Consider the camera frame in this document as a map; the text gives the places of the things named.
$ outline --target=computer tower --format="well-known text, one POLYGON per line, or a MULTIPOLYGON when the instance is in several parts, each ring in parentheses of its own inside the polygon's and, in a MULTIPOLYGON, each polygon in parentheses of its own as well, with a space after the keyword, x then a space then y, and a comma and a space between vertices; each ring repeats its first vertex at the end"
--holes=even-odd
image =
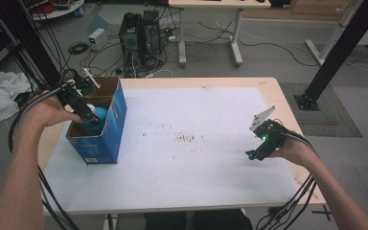
POLYGON ((162 44, 160 39, 160 25, 158 11, 144 11, 142 18, 143 37, 149 51, 160 55, 162 44))
POLYGON ((119 39, 124 53, 126 78, 137 77, 137 70, 141 67, 145 57, 146 45, 141 33, 141 21, 142 14, 127 12, 119 30, 119 39))

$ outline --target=electronic device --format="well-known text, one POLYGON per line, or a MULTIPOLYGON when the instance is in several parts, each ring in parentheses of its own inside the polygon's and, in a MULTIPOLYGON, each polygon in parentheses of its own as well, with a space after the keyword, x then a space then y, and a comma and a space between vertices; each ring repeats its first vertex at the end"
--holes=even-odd
POLYGON ((271 8, 289 8, 291 0, 268 0, 271 8))
POLYGON ((108 41, 105 30, 101 28, 92 33, 88 40, 91 48, 95 51, 100 51, 108 41))
POLYGON ((84 120, 97 124, 100 121, 99 118, 92 112, 82 96, 88 95, 94 91, 92 85, 98 88, 101 86, 97 84, 87 69, 84 69, 84 71, 86 77, 82 77, 74 69, 64 71, 63 76, 65 76, 67 72, 71 72, 73 77, 62 80, 60 86, 61 90, 57 93, 57 96, 63 105, 70 105, 74 112, 84 120))
POLYGON ((286 135, 289 130, 279 123, 267 119, 268 116, 275 110, 272 106, 268 110, 255 115, 250 130, 253 131, 257 137, 262 139, 262 144, 257 148, 247 151, 246 154, 250 160, 263 160, 268 157, 273 151, 283 146, 286 141, 286 135))
POLYGON ((51 0, 51 3, 57 10, 68 10, 70 9, 71 0, 51 0))
POLYGON ((160 55, 162 52, 162 45, 160 39, 159 12, 144 11, 142 28, 149 51, 160 55))
POLYGON ((136 70, 145 57, 146 41, 141 33, 141 21, 142 14, 127 12, 119 30, 119 39, 124 53, 126 78, 137 77, 136 70))
POLYGON ((48 0, 23 0, 23 5, 27 10, 33 9, 35 7, 38 7, 42 4, 45 4, 48 2, 48 0))

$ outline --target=blue object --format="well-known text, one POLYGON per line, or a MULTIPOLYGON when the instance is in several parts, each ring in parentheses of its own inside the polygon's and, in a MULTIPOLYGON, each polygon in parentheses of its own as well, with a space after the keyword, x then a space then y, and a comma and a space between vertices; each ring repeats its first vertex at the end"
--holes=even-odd
POLYGON ((118 77, 94 78, 96 81, 101 80, 103 85, 110 85, 102 89, 103 96, 98 98, 103 104, 109 104, 106 107, 108 115, 102 134, 99 136, 81 135, 76 128, 80 124, 71 123, 66 138, 87 165, 116 164, 127 116, 127 103, 118 77))
POLYGON ((100 121, 97 124, 93 124, 89 121, 84 120, 82 122, 82 127, 86 136, 99 136, 103 132, 105 126, 107 110, 102 107, 92 108, 92 112, 97 115, 100 121))

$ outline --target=table leg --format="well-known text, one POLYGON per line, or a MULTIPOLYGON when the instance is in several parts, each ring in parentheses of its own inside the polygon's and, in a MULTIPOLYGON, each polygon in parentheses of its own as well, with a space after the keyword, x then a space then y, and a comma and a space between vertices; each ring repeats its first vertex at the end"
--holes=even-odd
POLYGON ((185 54, 184 9, 180 9, 180 38, 178 40, 178 54, 178 62, 180 63, 182 68, 185 68, 185 64, 187 63, 187 56, 185 54))
POLYGON ((233 36, 230 36, 232 51, 234 52, 235 62, 237 63, 238 66, 243 64, 241 52, 239 51, 239 46, 237 43, 239 31, 241 29, 243 11, 244 9, 238 9, 238 12, 236 15, 235 31, 234 31, 233 36))

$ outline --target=cable bundle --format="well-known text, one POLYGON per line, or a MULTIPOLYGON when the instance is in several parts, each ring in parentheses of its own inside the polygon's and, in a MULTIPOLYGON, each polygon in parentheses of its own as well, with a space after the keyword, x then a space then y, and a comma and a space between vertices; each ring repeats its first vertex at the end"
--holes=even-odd
MULTIPOLYGON (((310 147, 313 150, 313 152, 315 152, 315 149, 312 146, 312 144, 307 139, 305 139, 303 136, 301 136, 297 133, 291 132, 289 130, 287 130, 287 131, 284 131, 284 130, 271 130, 271 131, 278 131, 279 134, 283 134, 286 137, 298 140, 298 141, 304 143, 305 145, 307 145, 308 147, 310 147)), ((283 226, 285 224, 287 224, 287 225, 284 229, 288 229, 292 225, 292 223, 294 223, 300 217, 300 215, 305 211, 305 209, 307 208, 308 204, 310 203, 313 191, 315 190, 315 187, 316 187, 316 182, 315 182, 314 178, 312 177, 312 175, 310 174, 307 177, 306 181, 301 185, 301 187, 295 193, 295 195, 291 198, 291 200, 289 202, 287 202, 285 205, 283 205, 282 207, 275 209, 275 211, 272 214, 269 214, 267 216, 262 217, 259 220, 259 222, 256 226, 256 229, 257 230, 265 230, 265 229, 274 230, 274 229, 280 228, 281 226, 283 226), (310 193, 307 197, 307 200, 306 200, 303 208, 298 212, 297 215, 295 215, 295 217, 290 222, 288 222, 289 219, 291 218, 295 208, 297 207, 297 204, 300 202, 301 198, 308 192, 310 192, 310 193), (259 224, 261 223, 261 221, 263 219, 266 219, 266 218, 269 218, 269 217, 271 217, 271 219, 264 226, 259 228, 259 224)))
MULTIPOLYGON (((30 103, 26 104, 22 109, 20 109, 19 113, 17 114, 17 116, 15 117, 13 123, 11 124, 11 128, 9 131, 9 138, 8 138, 8 143, 9 143, 9 148, 10 148, 10 152, 12 152, 13 150, 13 134, 14 134, 14 130, 17 126, 17 124, 19 123, 19 121, 22 119, 23 115, 26 114, 27 111, 29 111, 33 106, 35 106, 36 104, 40 103, 41 101, 50 98, 54 95, 56 95, 56 93, 58 93, 59 91, 61 91, 61 88, 58 87, 55 90, 50 91, 49 93, 43 94, 40 97, 32 100, 30 103)), ((68 216, 68 214, 62 209, 61 205, 58 203, 56 196, 54 195, 49 182, 46 179, 46 176, 43 173, 43 170, 38 167, 38 177, 40 179, 40 191, 43 194, 43 199, 42 199, 42 203, 44 205, 44 207, 47 209, 47 211, 52 215, 53 219, 57 222, 57 224, 61 227, 61 229, 66 229, 64 227, 65 223, 66 225, 68 225, 71 229, 73 230, 78 230, 79 227, 71 220, 71 218, 68 216), (59 211, 62 214, 62 217, 57 214, 53 207, 51 206, 47 196, 46 196, 46 191, 47 193, 49 193, 50 197, 52 198, 52 200, 55 202, 56 206, 58 207, 59 211)))

